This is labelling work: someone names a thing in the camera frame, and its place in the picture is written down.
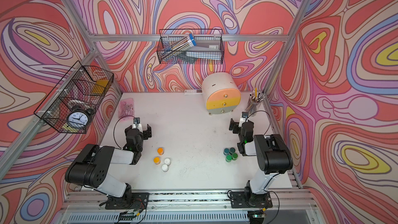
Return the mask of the yellow drawer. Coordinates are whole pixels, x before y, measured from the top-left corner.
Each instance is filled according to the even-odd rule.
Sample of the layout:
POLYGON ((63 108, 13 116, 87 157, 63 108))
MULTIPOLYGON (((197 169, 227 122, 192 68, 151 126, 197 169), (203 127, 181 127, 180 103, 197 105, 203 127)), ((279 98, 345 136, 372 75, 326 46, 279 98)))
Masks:
POLYGON ((209 97, 206 102, 207 110, 215 110, 222 108, 235 109, 240 103, 240 96, 238 97, 209 97))

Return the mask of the peach top drawer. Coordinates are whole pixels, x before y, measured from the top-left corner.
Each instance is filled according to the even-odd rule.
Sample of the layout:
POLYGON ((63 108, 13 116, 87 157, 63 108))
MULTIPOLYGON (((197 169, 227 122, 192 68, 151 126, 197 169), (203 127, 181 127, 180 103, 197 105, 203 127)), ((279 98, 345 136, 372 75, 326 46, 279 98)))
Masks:
POLYGON ((241 99, 241 92, 235 88, 225 88, 225 89, 217 90, 209 95, 209 97, 221 97, 221 96, 224 96, 224 97, 240 96, 240 99, 241 99))

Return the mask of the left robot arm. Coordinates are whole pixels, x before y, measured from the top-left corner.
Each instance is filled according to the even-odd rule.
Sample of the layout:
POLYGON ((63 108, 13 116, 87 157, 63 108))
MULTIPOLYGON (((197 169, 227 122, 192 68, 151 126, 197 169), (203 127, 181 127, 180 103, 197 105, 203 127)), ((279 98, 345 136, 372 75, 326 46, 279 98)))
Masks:
POLYGON ((131 186, 109 174, 112 164, 136 165, 142 156, 145 140, 152 137, 152 128, 146 130, 129 126, 125 129, 126 144, 122 149, 113 146, 89 144, 73 160, 65 173, 65 181, 94 189, 109 197, 128 198, 131 186))

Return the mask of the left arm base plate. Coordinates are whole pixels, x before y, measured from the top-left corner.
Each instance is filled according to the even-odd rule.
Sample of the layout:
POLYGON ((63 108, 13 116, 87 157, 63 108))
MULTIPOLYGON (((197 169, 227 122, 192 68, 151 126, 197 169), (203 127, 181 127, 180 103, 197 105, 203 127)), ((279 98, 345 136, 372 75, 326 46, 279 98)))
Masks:
POLYGON ((105 209, 108 210, 145 210, 150 194, 147 192, 128 193, 122 198, 108 197, 105 202, 105 209))

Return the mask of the white round drawer cabinet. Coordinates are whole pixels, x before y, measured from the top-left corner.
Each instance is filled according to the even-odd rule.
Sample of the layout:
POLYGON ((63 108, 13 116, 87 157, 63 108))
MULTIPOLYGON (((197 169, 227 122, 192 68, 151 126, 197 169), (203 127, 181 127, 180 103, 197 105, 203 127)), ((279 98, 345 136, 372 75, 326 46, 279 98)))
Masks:
POLYGON ((213 73, 202 82, 206 110, 211 115, 232 112, 241 101, 241 92, 232 76, 226 72, 213 73))

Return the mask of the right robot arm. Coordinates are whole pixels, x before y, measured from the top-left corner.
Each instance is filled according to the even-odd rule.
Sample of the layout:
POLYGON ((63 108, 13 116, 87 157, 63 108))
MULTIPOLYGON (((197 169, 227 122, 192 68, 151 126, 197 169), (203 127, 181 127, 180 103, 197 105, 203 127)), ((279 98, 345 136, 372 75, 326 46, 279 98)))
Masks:
POLYGON ((238 122, 231 119, 229 130, 238 135, 238 152, 242 156, 257 158, 259 169, 245 187, 248 197, 268 193, 276 177, 293 168, 291 152, 281 135, 255 135, 254 123, 247 118, 238 122))

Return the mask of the orange paint can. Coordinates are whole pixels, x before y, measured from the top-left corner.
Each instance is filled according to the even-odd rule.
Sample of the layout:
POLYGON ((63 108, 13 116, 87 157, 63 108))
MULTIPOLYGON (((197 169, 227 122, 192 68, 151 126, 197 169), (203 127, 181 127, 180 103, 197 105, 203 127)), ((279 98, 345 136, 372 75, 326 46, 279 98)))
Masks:
POLYGON ((160 159, 159 157, 155 157, 155 158, 153 159, 153 162, 154 162, 155 164, 160 164, 160 163, 161 163, 161 159, 160 159))
POLYGON ((157 152, 158 152, 159 155, 163 155, 164 154, 164 149, 160 147, 160 148, 158 148, 157 152))

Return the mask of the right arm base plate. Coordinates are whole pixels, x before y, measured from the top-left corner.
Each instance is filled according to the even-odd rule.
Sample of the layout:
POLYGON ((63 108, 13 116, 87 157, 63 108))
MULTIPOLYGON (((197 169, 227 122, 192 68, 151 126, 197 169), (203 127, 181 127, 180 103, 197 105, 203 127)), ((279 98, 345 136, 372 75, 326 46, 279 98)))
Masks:
POLYGON ((227 197, 230 199, 231 208, 271 208, 272 199, 269 193, 256 195, 244 191, 228 191, 227 197))

